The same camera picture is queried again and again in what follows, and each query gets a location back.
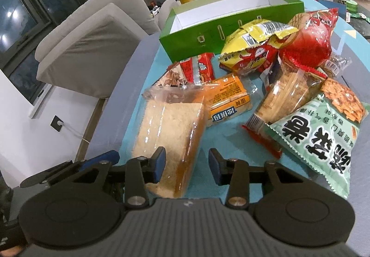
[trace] open green box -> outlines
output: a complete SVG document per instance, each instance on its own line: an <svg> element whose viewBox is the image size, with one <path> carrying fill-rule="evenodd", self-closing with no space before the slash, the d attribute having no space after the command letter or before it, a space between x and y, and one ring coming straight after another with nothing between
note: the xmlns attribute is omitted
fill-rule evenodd
<svg viewBox="0 0 370 257"><path fill-rule="evenodd" d="M220 53L225 38L254 19L288 23L304 12L300 0L195 0L171 10L160 42L172 62Z"/></svg>

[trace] gray sofa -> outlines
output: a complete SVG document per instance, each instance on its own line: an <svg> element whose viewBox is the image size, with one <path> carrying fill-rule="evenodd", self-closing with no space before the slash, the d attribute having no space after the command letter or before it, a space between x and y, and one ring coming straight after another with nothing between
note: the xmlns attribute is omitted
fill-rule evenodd
<svg viewBox="0 0 370 257"><path fill-rule="evenodd" d="M176 2L166 4L162 26ZM144 0L88 0L38 45L37 79L109 97L140 41L159 31Z"/></svg>

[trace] green snack bag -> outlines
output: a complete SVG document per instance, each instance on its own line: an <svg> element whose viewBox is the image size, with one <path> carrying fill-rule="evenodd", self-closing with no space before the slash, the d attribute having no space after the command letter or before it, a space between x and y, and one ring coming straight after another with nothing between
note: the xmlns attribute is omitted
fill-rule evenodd
<svg viewBox="0 0 370 257"><path fill-rule="evenodd" d="M348 87L328 78L313 100L267 125L266 132L323 174L335 193L347 198L351 151L368 114L364 105Z"/></svg>

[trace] electrical outlet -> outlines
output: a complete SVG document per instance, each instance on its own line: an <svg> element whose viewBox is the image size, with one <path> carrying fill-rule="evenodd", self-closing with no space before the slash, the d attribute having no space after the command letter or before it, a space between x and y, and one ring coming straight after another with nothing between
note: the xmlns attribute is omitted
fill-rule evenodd
<svg viewBox="0 0 370 257"><path fill-rule="evenodd" d="M54 128L57 132L60 132L60 130L62 129L62 126L63 125L59 125L58 124L58 121L60 121L60 122L62 122L63 123L63 121L62 120L60 120L59 119L59 117L58 116L54 116L54 119L52 120L52 122L51 122L51 127L52 128Z"/></svg>

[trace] blue tablecloth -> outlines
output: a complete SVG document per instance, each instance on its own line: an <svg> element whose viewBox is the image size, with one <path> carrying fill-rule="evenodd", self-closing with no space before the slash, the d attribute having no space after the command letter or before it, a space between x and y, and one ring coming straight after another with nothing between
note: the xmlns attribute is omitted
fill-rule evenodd
<svg viewBox="0 0 370 257"><path fill-rule="evenodd" d="M314 0L303 1L306 10L325 8ZM353 63L346 69L343 77L360 100L370 103L370 91L367 86L370 84L370 59L368 57L370 44L357 32L350 35L353 30L349 24L339 18L331 38L331 44L336 53L352 57ZM92 158L110 149L119 149L120 164L127 161L127 146L133 137L132 129L141 97L139 94L151 86L171 64L166 52L159 44L158 35L150 36L144 41L145 43L140 45L134 53L110 97L91 140L86 158ZM154 47L158 50L153 59L150 55L153 53L151 49ZM225 75L225 72L218 68L217 56L213 59L213 64L216 77ZM259 78L253 79L253 82L261 88L262 83ZM252 101L253 110L259 100ZM241 128L253 110L207 128L200 145L187 197L220 197L222 200L225 199L228 187L216 186L208 168L207 156L211 147L217 148L225 158L246 160L251 166L263 166L266 160L273 159L264 147L255 143ZM367 195L370 186L368 178L370 161L367 157L367 151L370 149L370 143L367 140L367 135L370 133L370 121L367 122L368 120L365 120L361 125L358 141L352 151L351 189L348 199L356 212L356 224L348 244L358 253L366 256L370 254L370 243L368 242L370 217L367 211L370 205L370 197ZM322 176L318 176L298 158L283 154L280 162L299 174L311 177L320 184L326 185ZM250 190L251 202L258 201L261 197L260 185L253 185Z"/></svg>

